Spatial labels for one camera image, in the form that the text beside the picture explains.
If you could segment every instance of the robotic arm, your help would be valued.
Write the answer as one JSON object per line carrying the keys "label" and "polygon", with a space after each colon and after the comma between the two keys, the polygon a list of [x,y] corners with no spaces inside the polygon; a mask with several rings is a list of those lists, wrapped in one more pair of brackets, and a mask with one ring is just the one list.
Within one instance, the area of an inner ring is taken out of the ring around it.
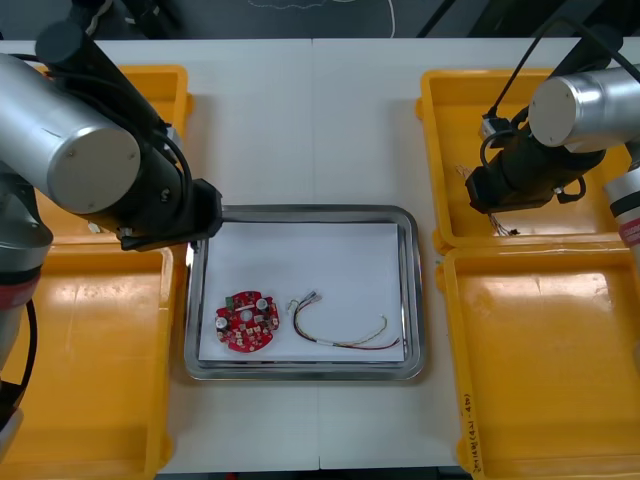
{"label": "robotic arm", "polygon": [[[0,369],[25,305],[31,321],[53,240],[34,187],[115,232],[124,250],[209,238],[222,225],[220,193],[191,178],[170,126],[78,26],[50,26],[35,51],[0,54]],[[46,65],[49,78],[23,60]],[[0,382],[0,458],[20,423],[33,327],[22,383]]]}
{"label": "robotic arm", "polygon": [[[577,201],[586,193],[584,173],[603,160],[607,148],[625,145],[632,159],[629,171],[607,184],[605,191],[620,235],[640,270],[640,72],[618,53],[622,36],[615,30],[587,30],[559,20],[574,26],[583,39],[538,87],[528,107],[512,120],[500,118],[497,106],[542,34],[538,36],[484,115],[483,165],[466,182],[471,206],[481,213],[497,213],[541,207],[554,196],[559,203]],[[603,70],[612,58],[623,67]],[[485,158],[487,147],[501,149],[490,162]],[[574,181],[580,193],[565,193]]]}

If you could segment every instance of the capacitor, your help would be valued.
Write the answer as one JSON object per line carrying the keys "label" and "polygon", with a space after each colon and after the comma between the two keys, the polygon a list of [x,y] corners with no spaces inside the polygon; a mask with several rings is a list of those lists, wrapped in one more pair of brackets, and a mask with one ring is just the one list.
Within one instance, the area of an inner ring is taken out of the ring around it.
{"label": "capacitor", "polygon": [[240,312],[240,318],[243,322],[248,322],[253,318],[253,312],[251,312],[251,310],[243,310]]}
{"label": "capacitor", "polygon": [[256,308],[261,312],[266,312],[269,310],[269,302],[267,302],[264,298],[260,298],[256,302]]}
{"label": "capacitor", "polygon": [[229,326],[229,322],[224,317],[216,317],[216,328],[218,330],[224,330]]}

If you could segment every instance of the colored wire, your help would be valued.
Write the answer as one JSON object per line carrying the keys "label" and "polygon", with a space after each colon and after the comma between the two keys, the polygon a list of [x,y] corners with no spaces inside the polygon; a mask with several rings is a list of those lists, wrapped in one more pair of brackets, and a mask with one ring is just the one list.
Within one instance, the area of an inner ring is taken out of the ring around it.
{"label": "colored wire", "polygon": [[302,310],[304,310],[305,308],[307,308],[310,305],[313,305],[314,303],[319,302],[320,300],[322,300],[322,297],[320,295],[318,295],[316,292],[311,292],[306,297],[304,297],[302,300],[291,300],[291,302],[289,302],[288,310],[291,310],[291,307],[293,305],[295,305],[295,309],[293,311],[293,328],[294,328],[295,332],[300,337],[304,338],[305,340],[308,340],[308,341],[314,342],[314,343],[318,343],[320,345],[326,345],[326,346],[330,346],[330,347],[350,348],[350,349],[354,349],[354,350],[386,350],[387,348],[391,348],[391,347],[397,345],[398,343],[400,343],[400,338],[396,338],[395,341],[393,341],[392,343],[390,343],[388,345],[381,345],[381,346],[363,345],[363,344],[368,343],[368,342],[372,341],[373,339],[379,337],[382,334],[382,332],[384,332],[387,329],[389,321],[388,321],[387,317],[385,317],[384,315],[381,315],[382,320],[383,320],[383,325],[378,330],[376,330],[375,332],[367,335],[362,340],[358,340],[358,341],[355,341],[355,342],[336,342],[336,341],[333,341],[333,340],[325,340],[325,339],[322,339],[322,338],[313,337],[312,335],[306,333],[302,329],[302,327],[300,326],[299,316],[300,316],[300,312],[302,312]]}

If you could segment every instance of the electronic component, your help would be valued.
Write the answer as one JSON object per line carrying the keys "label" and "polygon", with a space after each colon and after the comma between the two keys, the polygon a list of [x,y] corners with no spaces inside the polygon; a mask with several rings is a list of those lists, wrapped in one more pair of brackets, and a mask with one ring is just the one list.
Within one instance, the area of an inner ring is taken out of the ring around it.
{"label": "electronic component", "polygon": [[216,314],[218,340],[241,353],[266,347],[280,325],[273,298],[262,297],[260,292],[240,292],[226,297],[225,307],[219,308]]}
{"label": "electronic component", "polygon": [[389,343],[386,345],[380,345],[380,346],[364,345],[365,343],[369,343],[374,338],[379,337],[382,334],[382,332],[384,332],[387,329],[387,325],[389,321],[387,320],[387,317],[385,317],[384,315],[380,315],[384,323],[378,330],[366,336],[364,339],[358,340],[355,342],[337,342],[334,340],[323,340],[321,338],[315,338],[312,335],[309,335],[300,327],[300,321],[299,321],[300,312],[305,308],[307,308],[309,305],[313,305],[314,303],[317,303],[320,300],[322,300],[322,297],[318,295],[315,291],[313,291],[309,293],[306,297],[304,297],[302,300],[291,300],[289,302],[288,310],[291,310],[293,308],[293,328],[296,331],[296,333],[302,338],[304,338],[305,340],[317,343],[319,345],[325,345],[328,347],[351,348],[354,350],[386,350],[387,348],[391,348],[397,345],[398,343],[400,343],[400,338],[396,338],[392,343]]}

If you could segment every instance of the white paper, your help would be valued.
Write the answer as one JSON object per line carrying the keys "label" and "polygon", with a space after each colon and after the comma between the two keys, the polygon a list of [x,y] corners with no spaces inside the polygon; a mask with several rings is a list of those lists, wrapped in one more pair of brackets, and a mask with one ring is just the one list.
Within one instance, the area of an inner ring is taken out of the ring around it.
{"label": "white paper", "polygon": [[[311,290],[322,300],[299,317],[308,334],[367,345],[402,339],[397,226],[393,224],[225,223],[209,243],[201,360],[403,361],[402,342],[364,351],[320,345],[298,336],[287,305]],[[225,297],[248,290],[272,296],[281,325],[265,348],[238,353],[222,344],[214,325]]]}

